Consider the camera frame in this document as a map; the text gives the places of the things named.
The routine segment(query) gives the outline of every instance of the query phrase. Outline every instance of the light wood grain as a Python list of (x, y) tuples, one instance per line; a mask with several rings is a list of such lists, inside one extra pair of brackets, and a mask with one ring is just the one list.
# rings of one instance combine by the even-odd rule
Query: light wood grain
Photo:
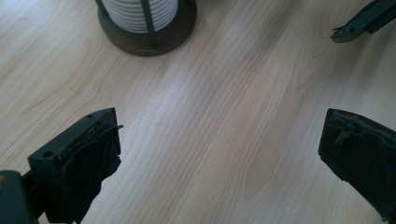
[(114, 106), (122, 164), (83, 223), (382, 223), (318, 156), (329, 107), (396, 129), (395, 23), (330, 40), (368, 3), (197, 0), (188, 42), (140, 58), (93, 0), (2, 0), (0, 169)]

